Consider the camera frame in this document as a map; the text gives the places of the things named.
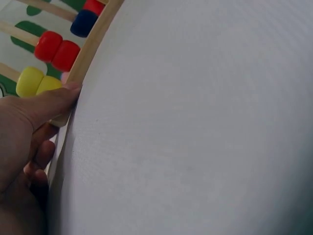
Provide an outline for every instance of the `wooden rod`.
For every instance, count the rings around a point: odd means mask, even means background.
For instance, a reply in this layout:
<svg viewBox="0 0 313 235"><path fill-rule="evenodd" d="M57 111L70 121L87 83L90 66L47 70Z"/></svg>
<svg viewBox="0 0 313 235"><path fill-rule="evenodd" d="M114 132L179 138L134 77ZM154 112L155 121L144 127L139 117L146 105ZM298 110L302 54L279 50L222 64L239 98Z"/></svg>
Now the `wooden rod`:
<svg viewBox="0 0 313 235"><path fill-rule="evenodd" d="M3 63L0 63L0 74L17 83L21 73Z"/></svg>
<svg viewBox="0 0 313 235"><path fill-rule="evenodd" d="M97 0L97 1L103 3L104 5L108 5L109 3L109 0Z"/></svg>
<svg viewBox="0 0 313 235"><path fill-rule="evenodd" d="M33 35L27 31L24 31L3 21L0 21L0 31L7 33L17 39L20 39L21 41L26 42L32 46L36 46L39 41L39 37L37 37L36 35Z"/></svg>
<svg viewBox="0 0 313 235"><path fill-rule="evenodd" d="M27 5L36 7L38 9L41 9L43 11L46 11L48 13L51 13L55 16L58 16L62 19L65 19L67 21L73 22L75 20L75 17L77 14L70 12L68 10L65 10L59 6L53 5L49 2L43 1L43 0L16 0L22 3L25 3Z"/></svg>
<svg viewBox="0 0 313 235"><path fill-rule="evenodd" d="M76 61L69 72L67 82L83 83L94 55L123 2L124 0L110 0L108 5L104 8L78 54ZM56 117L50 123L57 127L63 127L67 124L70 114L71 111L62 116Z"/></svg>

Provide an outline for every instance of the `toy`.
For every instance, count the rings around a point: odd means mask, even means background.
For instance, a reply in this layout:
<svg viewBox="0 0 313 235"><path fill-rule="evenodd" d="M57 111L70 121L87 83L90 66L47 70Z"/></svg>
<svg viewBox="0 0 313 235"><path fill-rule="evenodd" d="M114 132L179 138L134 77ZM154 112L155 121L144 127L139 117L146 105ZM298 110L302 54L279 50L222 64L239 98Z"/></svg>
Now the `toy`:
<svg viewBox="0 0 313 235"><path fill-rule="evenodd" d="M0 31L34 46L37 59L51 63L62 72L70 71L80 51L77 44L68 40L63 41L60 34L52 31L46 31L41 37L37 37L2 21L0 21Z"/></svg>
<svg viewBox="0 0 313 235"><path fill-rule="evenodd" d="M16 93L20 97L31 97L44 91L62 87L59 79L45 76L42 71L34 67L27 67L21 73L0 63L0 72L7 78L15 81Z"/></svg>
<svg viewBox="0 0 313 235"><path fill-rule="evenodd" d="M36 7L39 6L39 8L42 10L46 10L48 7L49 12L60 9L61 13L62 12L68 13L68 11L66 10L62 10L61 8L54 6L53 4L40 0L19 0L19 1L27 2L30 5L36 4ZM98 1L107 4L103 9L102 13L100 14L100 16L97 18L94 26L92 27L92 30L90 31L88 37L86 38L83 47L80 49L74 64L71 66L69 73L66 74L67 80L63 79L64 81L66 80L67 83L72 81L83 83L85 75L94 58L94 55L98 50L99 45L103 40L103 37L105 36L112 20L114 19L119 8L124 2L124 0L110 0L109 2L107 2L107 0L98 0ZM67 14L67 16L64 15L63 18L65 19L69 17L70 14ZM4 22L0 22L0 30L34 46L38 46L38 43L40 42L39 37ZM55 43L53 44L52 48L43 48L43 46L41 46L41 50L37 52L37 56L40 57L41 59L51 60L52 54L54 53L55 48L58 47L61 38L56 33L53 33L51 31L48 31L45 36L47 36L47 40L53 38L55 40ZM64 47L62 48L62 50L66 49L68 47L68 44L69 42L64 43L63 45ZM66 61L58 60L58 61L60 61L58 66L68 67L67 60ZM16 92L21 97L37 95L43 91L57 89L62 86L62 83L59 79L51 76L45 76L40 70L34 67L27 67L22 73L19 73L13 68L10 68L5 64L0 63L0 73L6 76L7 78L17 82ZM70 114L71 111L55 118L50 123L57 127L63 127L67 124Z"/></svg>
<svg viewBox="0 0 313 235"><path fill-rule="evenodd" d="M87 0L83 9L78 14L64 10L56 5L42 0L16 0L30 6L36 7L53 15L72 22L71 32L78 37L87 37L104 9L108 0Z"/></svg>

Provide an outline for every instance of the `wooden frame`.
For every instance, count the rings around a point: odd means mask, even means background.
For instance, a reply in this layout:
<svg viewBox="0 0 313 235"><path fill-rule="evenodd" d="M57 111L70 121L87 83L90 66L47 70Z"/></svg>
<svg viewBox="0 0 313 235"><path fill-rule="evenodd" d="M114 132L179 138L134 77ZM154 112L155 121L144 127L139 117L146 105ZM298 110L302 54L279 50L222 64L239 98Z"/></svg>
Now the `wooden frame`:
<svg viewBox="0 0 313 235"><path fill-rule="evenodd" d="M67 82L83 83L94 55L123 2L124 0L110 0L108 2L78 54L69 72ZM67 124L70 114L71 112L68 112L62 116L56 117L50 123L57 127L63 127Z"/></svg>

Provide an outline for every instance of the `abacus bead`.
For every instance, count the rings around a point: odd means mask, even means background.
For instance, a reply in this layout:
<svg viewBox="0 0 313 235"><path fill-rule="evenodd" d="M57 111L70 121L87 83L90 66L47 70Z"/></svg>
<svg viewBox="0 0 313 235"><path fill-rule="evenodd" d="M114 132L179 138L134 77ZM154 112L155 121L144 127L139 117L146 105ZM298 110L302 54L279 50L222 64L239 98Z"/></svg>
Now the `abacus bead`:
<svg viewBox="0 0 313 235"><path fill-rule="evenodd" d="M52 60L52 65L57 70L62 72L69 72L76 60L79 51L79 46L74 42L67 40L63 41L59 47L58 52Z"/></svg>
<svg viewBox="0 0 313 235"><path fill-rule="evenodd" d="M40 94L45 91L55 90L62 87L62 83L59 79L51 76L44 76L41 81L36 94Z"/></svg>
<svg viewBox="0 0 313 235"><path fill-rule="evenodd" d="M60 34L51 31L44 32L35 47L36 58L46 63L51 62L62 41Z"/></svg>
<svg viewBox="0 0 313 235"><path fill-rule="evenodd" d="M97 16L100 16L104 9L105 5L99 2L98 0L87 0L83 6L84 10L92 11Z"/></svg>
<svg viewBox="0 0 313 235"><path fill-rule="evenodd" d="M18 79L16 85L16 94L19 97L35 96L44 76L44 73L37 68L25 68L23 72L21 72Z"/></svg>
<svg viewBox="0 0 313 235"><path fill-rule="evenodd" d="M70 31L78 37L85 38L89 35L97 19L98 16L92 11L81 10L77 14Z"/></svg>

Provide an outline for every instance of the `white surface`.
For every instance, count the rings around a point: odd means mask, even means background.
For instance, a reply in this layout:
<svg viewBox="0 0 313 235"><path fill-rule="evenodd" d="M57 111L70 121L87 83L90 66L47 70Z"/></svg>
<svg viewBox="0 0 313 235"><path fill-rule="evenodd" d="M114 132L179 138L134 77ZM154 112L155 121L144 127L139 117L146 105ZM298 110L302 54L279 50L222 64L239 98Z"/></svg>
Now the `white surface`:
<svg viewBox="0 0 313 235"><path fill-rule="evenodd" d="M56 235L285 235L312 201L313 1L126 0L52 183Z"/></svg>

